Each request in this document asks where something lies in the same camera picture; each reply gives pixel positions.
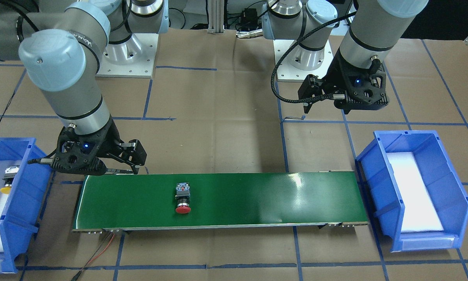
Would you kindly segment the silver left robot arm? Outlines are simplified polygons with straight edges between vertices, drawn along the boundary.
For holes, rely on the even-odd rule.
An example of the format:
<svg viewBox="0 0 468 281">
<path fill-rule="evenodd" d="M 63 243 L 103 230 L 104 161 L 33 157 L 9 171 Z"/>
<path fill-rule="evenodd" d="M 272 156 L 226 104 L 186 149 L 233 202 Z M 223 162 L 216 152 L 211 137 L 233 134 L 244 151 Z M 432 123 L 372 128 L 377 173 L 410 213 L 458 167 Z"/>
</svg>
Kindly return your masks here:
<svg viewBox="0 0 468 281">
<path fill-rule="evenodd" d="M 303 104 L 305 113 L 325 100 L 332 100 L 345 114 L 384 108 L 389 98 L 383 61 L 427 4 L 426 0 L 359 0 L 355 12 L 339 16 L 335 6 L 326 0 L 268 0 L 261 21 L 264 37 L 293 41 L 271 74 L 273 94 L 285 103 Z M 318 68 L 319 62 L 310 66 L 305 59 L 311 55 L 322 58 L 332 29 L 349 17 L 353 20 L 326 75 L 318 78 L 308 74 L 296 100 L 282 97 L 275 80 L 285 58 L 290 57 L 298 69 Z"/>
</svg>

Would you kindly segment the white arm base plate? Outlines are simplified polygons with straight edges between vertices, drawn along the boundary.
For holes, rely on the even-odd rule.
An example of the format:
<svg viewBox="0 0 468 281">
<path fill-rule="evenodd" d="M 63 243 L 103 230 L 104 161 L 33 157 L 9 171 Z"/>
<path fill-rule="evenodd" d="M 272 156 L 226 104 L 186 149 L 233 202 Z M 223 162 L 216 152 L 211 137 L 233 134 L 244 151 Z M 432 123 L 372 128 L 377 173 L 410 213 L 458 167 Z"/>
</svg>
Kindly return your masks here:
<svg viewBox="0 0 468 281">
<path fill-rule="evenodd" d="M 316 52 L 297 46 L 277 69 L 279 82 L 302 82 L 308 74 L 323 78 L 333 60 L 329 41 Z"/>
<path fill-rule="evenodd" d="M 120 44 L 108 44 L 97 77 L 152 78 L 158 34 L 132 34 Z"/>
</svg>

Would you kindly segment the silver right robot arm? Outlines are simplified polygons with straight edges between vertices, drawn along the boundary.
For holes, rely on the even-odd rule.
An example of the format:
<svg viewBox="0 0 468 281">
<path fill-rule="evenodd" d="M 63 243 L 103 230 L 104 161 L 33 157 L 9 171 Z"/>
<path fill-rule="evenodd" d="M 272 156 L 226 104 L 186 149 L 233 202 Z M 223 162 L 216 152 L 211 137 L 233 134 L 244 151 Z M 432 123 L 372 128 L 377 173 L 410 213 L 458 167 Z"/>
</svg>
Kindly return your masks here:
<svg viewBox="0 0 468 281">
<path fill-rule="evenodd" d="M 54 151 L 28 163 L 65 174 L 138 174 L 145 149 L 120 138 L 96 74 L 105 57 L 132 63 L 143 55 L 136 33 L 168 27 L 166 0 L 77 0 L 63 12 L 0 0 L 0 62 L 20 60 L 63 123 Z"/>
</svg>

